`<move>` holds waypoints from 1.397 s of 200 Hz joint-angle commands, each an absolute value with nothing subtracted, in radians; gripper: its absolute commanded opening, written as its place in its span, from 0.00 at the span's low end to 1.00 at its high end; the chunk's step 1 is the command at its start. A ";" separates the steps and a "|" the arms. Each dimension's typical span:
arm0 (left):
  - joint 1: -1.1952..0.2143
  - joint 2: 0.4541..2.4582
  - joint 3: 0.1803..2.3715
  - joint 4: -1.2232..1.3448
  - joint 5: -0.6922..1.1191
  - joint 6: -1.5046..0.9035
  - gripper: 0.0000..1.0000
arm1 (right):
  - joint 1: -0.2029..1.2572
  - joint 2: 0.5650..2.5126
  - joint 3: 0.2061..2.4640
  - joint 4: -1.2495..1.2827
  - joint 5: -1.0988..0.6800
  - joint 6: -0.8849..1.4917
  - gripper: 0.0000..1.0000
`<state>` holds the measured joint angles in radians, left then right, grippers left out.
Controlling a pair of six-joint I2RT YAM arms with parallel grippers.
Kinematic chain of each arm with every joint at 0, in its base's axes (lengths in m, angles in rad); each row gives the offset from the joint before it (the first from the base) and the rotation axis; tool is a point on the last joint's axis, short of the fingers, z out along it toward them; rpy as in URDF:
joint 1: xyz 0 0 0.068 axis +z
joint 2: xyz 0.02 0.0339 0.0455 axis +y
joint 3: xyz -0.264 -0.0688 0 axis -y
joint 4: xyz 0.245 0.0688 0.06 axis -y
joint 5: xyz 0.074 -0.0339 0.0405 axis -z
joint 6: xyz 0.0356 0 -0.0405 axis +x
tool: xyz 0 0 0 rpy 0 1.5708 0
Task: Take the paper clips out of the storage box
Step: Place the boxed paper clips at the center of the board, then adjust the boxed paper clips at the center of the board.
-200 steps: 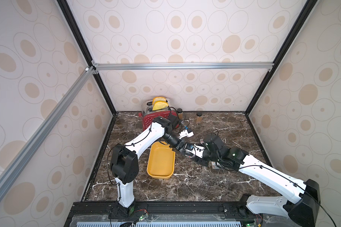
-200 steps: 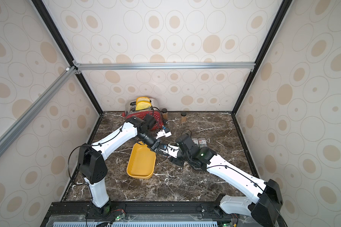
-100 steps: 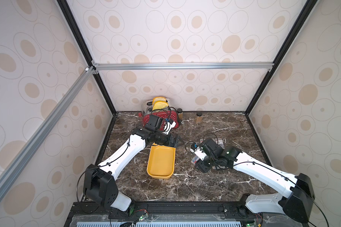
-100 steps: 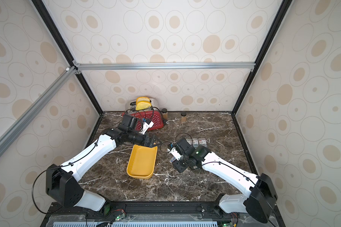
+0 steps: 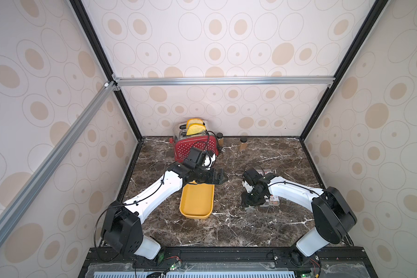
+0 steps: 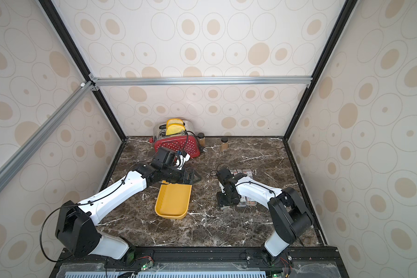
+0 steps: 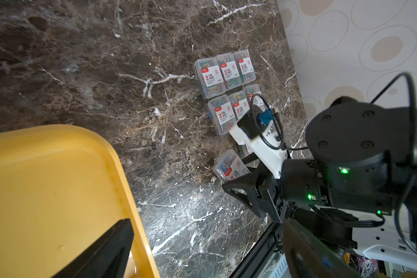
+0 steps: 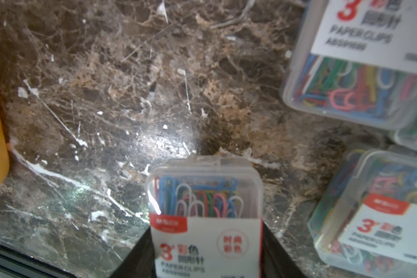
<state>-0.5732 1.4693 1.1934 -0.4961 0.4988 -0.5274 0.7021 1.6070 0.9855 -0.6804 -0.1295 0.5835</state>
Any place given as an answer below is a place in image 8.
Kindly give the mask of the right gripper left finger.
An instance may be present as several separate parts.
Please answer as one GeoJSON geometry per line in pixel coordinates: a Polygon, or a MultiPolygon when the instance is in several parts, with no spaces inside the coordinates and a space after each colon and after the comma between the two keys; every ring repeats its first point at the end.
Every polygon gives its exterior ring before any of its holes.
{"type": "Polygon", "coordinates": [[[148,228],[139,241],[111,274],[110,278],[155,278],[155,253],[151,229],[148,228]]]}

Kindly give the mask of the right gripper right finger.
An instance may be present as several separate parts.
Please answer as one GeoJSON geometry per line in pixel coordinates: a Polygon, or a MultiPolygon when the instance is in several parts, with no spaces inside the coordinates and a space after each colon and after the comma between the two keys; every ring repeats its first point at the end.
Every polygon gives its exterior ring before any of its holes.
{"type": "Polygon", "coordinates": [[[262,278],[306,278],[268,228],[262,227],[262,278]]]}

